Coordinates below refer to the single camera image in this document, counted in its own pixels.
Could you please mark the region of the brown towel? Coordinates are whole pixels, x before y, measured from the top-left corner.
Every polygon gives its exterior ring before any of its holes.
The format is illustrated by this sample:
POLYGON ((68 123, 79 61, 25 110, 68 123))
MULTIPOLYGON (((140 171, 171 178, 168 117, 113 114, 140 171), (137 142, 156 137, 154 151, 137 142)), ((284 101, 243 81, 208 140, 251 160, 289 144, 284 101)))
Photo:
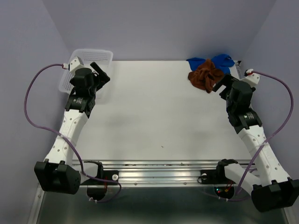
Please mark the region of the brown towel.
POLYGON ((224 76, 224 72, 216 68, 211 59, 206 59, 195 71, 188 74, 191 84, 201 90, 210 93, 213 86, 224 76))

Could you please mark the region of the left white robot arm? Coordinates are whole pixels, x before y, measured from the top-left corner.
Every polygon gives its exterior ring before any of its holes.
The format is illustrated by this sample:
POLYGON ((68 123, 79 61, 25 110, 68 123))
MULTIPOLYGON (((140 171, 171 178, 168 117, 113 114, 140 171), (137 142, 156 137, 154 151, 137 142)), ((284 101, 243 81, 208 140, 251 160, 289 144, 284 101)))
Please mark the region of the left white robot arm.
POLYGON ((74 76, 70 80, 73 85, 66 106, 60 130, 44 161, 35 164, 34 172, 44 191, 76 194, 85 179, 98 184, 103 181, 104 172, 92 168, 86 176, 84 169, 80 171, 72 167, 73 155, 80 133, 87 123, 95 106, 96 92, 110 81, 110 77, 96 62, 88 67, 73 59, 69 63, 69 71, 74 76))

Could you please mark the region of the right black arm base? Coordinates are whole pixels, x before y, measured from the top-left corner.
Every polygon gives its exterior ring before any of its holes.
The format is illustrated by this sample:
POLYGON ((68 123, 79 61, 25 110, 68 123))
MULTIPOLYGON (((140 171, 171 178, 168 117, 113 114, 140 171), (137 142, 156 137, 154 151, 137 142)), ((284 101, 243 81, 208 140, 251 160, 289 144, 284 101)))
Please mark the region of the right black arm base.
POLYGON ((202 184, 227 184, 231 180, 225 176, 225 166, 230 164, 238 164, 233 159, 223 159, 217 163, 215 169, 203 169, 200 171, 200 176, 197 181, 202 184))

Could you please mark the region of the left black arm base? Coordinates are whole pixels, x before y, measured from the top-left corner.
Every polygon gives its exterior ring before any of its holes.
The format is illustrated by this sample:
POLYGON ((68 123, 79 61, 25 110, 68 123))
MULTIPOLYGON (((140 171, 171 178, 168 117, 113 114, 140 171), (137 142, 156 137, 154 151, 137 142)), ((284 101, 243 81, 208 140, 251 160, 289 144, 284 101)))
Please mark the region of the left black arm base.
MULTIPOLYGON (((84 161, 84 170, 87 174, 98 179, 109 180, 114 182, 118 182, 119 179, 118 170, 106 169, 100 161, 84 161)), ((99 182, 97 180, 82 175, 81 185, 103 185, 107 187, 108 185, 117 185, 117 183, 99 182)))

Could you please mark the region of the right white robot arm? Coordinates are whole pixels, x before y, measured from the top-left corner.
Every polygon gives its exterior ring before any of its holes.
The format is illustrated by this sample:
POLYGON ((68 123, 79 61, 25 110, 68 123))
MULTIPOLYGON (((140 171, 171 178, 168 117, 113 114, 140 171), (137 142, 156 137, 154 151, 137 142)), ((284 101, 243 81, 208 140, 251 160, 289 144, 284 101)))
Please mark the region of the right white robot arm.
POLYGON ((251 108, 251 99, 261 73, 248 70, 239 80, 230 74, 215 84, 213 91, 221 86, 219 94, 226 101, 226 112, 231 126, 245 144, 252 159, 246 169, 235 160, 221 160, 215 170, 219 182, 231 180, 237 190, 245 190, 251 196, 259 212, 291 207, 299 196, 299 181, 283 169, 266 138, 258 114, 251 108))

